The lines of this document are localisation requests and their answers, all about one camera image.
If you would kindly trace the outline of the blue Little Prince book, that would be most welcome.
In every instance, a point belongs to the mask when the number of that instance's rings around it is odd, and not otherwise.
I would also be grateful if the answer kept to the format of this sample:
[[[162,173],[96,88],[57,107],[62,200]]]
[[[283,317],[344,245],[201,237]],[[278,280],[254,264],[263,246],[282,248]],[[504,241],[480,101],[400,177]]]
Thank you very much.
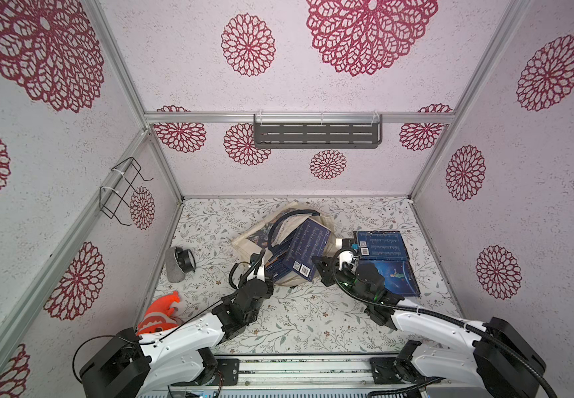
[[[375,260],[387,290],[403,297],[420,297],[421,292],[408,260]]]

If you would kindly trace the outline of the blue book with barcode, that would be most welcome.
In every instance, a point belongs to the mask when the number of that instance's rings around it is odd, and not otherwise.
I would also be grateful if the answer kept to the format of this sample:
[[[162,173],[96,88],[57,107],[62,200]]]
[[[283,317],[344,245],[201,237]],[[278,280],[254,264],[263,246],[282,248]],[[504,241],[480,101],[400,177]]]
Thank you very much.
[[[409,260],[399,231],[354,232],[360,256],[365,260]]]

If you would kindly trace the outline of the stack of blue books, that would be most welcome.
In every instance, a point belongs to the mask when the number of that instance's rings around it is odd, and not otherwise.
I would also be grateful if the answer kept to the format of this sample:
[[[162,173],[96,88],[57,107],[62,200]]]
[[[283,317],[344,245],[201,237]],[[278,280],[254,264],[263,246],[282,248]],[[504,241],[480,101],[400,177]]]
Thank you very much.
[[[265,277],[273,282],[285,278],[290,273],[290,267],[286,264],[289,250],[280,250],[273,255],[265,265]]]

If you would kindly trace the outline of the cream canvas tote bag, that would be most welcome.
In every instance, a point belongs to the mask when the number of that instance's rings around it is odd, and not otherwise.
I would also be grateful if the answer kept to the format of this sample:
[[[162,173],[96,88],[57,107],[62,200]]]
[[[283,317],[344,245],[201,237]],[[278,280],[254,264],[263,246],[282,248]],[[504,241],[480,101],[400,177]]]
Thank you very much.
[[[331,230],[331,236],[322,256],[332,255],[335,247],[336,236],[334,234],[333,220],[322,212],[308,208],[298,202],[292,202],[274,214],[268,216],[263,222],[252,227],[248,232],[237,237],[233,242],[233,248],[238,252],[242,260],[250,260],[253,254],[265,251],[264,265],[280,250],[288,249],[295,230],[308,218],[322,224]],[[275,285],[294,287],[301,285],[307,280],[296,274],[289,274],[285,278],[274,282]]]

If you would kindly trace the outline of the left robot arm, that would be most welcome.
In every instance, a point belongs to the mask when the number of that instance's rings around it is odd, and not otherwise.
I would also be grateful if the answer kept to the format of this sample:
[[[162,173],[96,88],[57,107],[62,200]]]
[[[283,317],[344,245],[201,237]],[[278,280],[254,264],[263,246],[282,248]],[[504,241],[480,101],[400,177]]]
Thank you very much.
[[[212,348],[241,334],[257,321],[274,284],[265,277],[265,252],[251,256],[251,266],[237,289],[187,323],[169,331],[137,335],[126,328],[79,371],[87,397],[138,397],[174,384],[200,386],[217,371]]]

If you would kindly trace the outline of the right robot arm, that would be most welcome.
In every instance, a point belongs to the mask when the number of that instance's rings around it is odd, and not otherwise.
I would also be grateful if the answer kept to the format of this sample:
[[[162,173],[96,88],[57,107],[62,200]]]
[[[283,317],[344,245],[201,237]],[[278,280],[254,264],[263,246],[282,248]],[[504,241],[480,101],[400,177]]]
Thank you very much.
[[[374,323],[415,334],[392,359],[374,361],[374,381],[399,383],[398,389],[371,391],[369,396],[410,396],[443,381],[483,388],[492,397],[554,397],[545,379],[545,361],[516,329],[501,318],[489,322],[454,318],[387,290],[373,263],[352,262],[357,252],[343,247],[334,256],[312,261],[323,284],[337,286],[363,303]]]

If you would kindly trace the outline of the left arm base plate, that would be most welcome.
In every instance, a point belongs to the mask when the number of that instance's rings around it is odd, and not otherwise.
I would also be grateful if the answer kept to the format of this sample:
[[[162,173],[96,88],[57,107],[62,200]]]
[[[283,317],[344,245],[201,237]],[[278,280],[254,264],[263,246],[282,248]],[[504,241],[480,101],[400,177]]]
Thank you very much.
[[[174,383],[174,386],[236,386],[240,364],[238,358],[217,358],[215,365],[206,366],[195,380]]]

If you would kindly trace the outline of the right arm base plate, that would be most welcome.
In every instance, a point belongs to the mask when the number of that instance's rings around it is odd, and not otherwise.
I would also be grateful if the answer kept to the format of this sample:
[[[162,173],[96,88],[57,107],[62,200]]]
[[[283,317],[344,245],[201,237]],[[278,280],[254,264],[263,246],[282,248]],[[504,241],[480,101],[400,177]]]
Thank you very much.
[[[373,381],[384,384],[421,384],[441,382],[442,378],[423,376],[412,364],[413,355],[399,354],[395,357],[371,358],[369,365]]]

